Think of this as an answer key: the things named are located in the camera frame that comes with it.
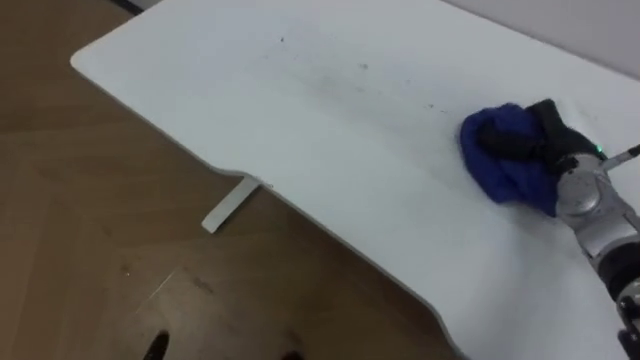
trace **table leg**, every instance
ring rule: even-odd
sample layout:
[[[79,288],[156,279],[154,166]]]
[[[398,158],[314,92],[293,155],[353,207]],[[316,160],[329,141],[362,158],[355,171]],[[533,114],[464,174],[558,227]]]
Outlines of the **table leg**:
[[[260,186],[260,183],[253,178],[243,178],[242,181],[211,210],[204,220],[202,220],[202,227],[212,234],[216,232],[220,225],[227,220],[258,186]]]

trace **table top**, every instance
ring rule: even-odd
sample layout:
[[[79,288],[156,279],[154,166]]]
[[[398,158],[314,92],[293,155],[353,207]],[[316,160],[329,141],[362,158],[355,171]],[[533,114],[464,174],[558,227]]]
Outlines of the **table top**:
[[[72,64],[343,240],[466,356],[624,358],[570,230],[491,203],[456,135],[483,107],[552,97],[614,153],[638,142],[640,83],[436,0],[166,0]],[[638,164],[612,176],[638,208]]]

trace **smudge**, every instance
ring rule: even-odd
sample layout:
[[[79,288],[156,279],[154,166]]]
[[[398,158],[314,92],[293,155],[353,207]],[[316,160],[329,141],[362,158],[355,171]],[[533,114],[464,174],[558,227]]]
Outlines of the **smudge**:
[[[200,279],[197,276],[192,276],[191,277],[191,283],[193,283],[193,285],[195,287],[197,287],[198,289],[206,292],[209,295],[214,295],[216,293],[213,290],[213,288],[211,287],[211,285],[207,284],[205,281],[203,281],[202,279]]]
[[[120,271],[124,274],[124,276],[130,276],[131,275],[131,266],[129,264],[122,264],[122,266],[120,266]]]

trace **white table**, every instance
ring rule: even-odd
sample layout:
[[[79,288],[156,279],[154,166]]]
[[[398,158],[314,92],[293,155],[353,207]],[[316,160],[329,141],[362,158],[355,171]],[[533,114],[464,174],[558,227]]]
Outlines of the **white table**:
[[[570,98],[570,122],[617,152],[640,138],[640,83],[435,0],[166,0],[72,64],[247,176],[211,230],[257,181],[423,300],[472,359],[624,358],[571,232],[491,203],[456,134],[486,106]],[[613,174],[636,208],[638,169]]]

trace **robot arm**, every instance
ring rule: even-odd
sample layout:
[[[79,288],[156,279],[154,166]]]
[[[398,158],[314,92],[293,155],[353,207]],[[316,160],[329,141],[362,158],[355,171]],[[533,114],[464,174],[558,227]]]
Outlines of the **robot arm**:
[[[573,229],[626,326],[618,338],[630,359],[640,359],[640,218],[615,191],[608,171],[638,156],[640,145],[613,158],[569,156],[558,182],[558,217]]]
[[[542,161],[557,178],[557,216],[576,235],[591,266],[616,302],[625,329],[618,334],[631,359],[640,360],[640,218],[613,188],[608,172],[640,155],[640,145],[607,159],[598,146],[567,127],[552,100],[526,109],[544,139],[485,124],[477,142],[489,155]]]

